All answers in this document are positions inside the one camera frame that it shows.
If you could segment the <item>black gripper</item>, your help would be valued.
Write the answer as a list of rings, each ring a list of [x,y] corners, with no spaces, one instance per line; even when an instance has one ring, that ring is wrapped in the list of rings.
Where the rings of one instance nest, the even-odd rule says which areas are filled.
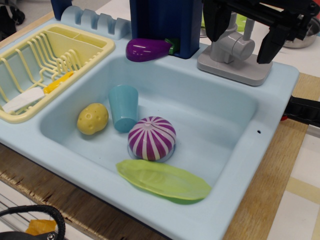
[[[289,40],[303,40],[309,23],[320,13],[320,6],[313,0],[204,0],[203,17],[206,35],[216,42],[227,30],[231,13],[269,26],[263,38],[258,64],[269,64]]]

